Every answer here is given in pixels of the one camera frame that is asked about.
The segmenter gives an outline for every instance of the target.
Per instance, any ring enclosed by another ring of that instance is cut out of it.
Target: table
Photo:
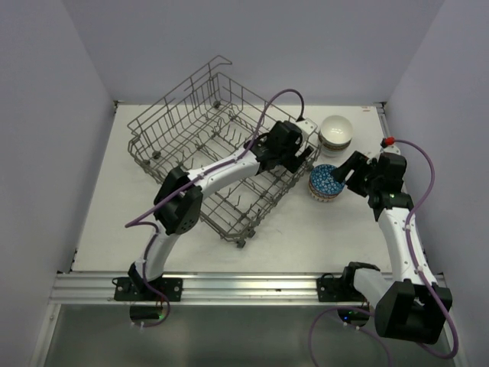
[[[279,106],[296,115],[299,106]],[[121,105],[115,116],[102,168],[86,218],[73,271],[127,271],[150,236],[144,227],[124,224],[152,206],[157,183],[127,152],[127,124],[147,106]],[[383,132],[374,106],[307,106],[305,117],[318,125],[343,115],[354,126],[348,150],[338,158],[320,156],[317,164],[339,165],[357,150],[376,154]],[[300,179],[256,228],[244,248],[221,240],[199,222],[175,245],[166,271],[191,272],[338,272],[350,261],[391,272],[387,246],[367,199],[345,190],[331,203],[315,201]]]

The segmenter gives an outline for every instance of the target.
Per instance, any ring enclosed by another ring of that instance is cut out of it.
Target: stack of bowls
[[[331,201],[335,199],[345,187],[345,182],[339,183],[332,175],[336,167],[331,164],[320,164],[314,167],[309,176],[309,192],[318,201]]]
[[[338,157],[351,143],[353,126],[343,116],[329,116],[322,122],[318,136],[321,152],[328,157]]]

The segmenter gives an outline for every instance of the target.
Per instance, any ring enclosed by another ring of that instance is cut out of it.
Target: gray wall
[[[437,177],[419,215],[430,263],[444,271],[471,365],[489,340],[489,2],[446,0],[388,103],[393,135],[425,147]],[[405,147],[407,186],[419,198],[428,168]]]
[[[0,365],[27,365],[83,224],[112,102],[57,0],[0,6]]]
[[[443,0],[64,3],[115,99],[154,102],[222,54],[263,96],[350,104],[387,100]]]

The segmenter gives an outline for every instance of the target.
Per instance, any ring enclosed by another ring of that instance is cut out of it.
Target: blue patterned bowl
[[[339,183],[331,175],[331,171],[335,168],[331,164],[320,164],[314,167],[309,177],[309,190],[315,199],[329,201],[343,191],[345,182]]]

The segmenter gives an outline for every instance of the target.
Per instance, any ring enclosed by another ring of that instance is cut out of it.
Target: dish rack
[[[162,184],[168,171],[205,167],[234,153],[249,141],[266,100],[218,71],[232,62],[214,57],[189,78],[129,122],[129,154],[144,172]],[[295,118],[272,105],[260,134],[275,121]],[[299,170],[283,167],[241,180],[202,203],[200,218],[222,239],[242,248],[255,227],[293,187],[319,155],[316,134],[304,139],[300,152],[313,148]]]

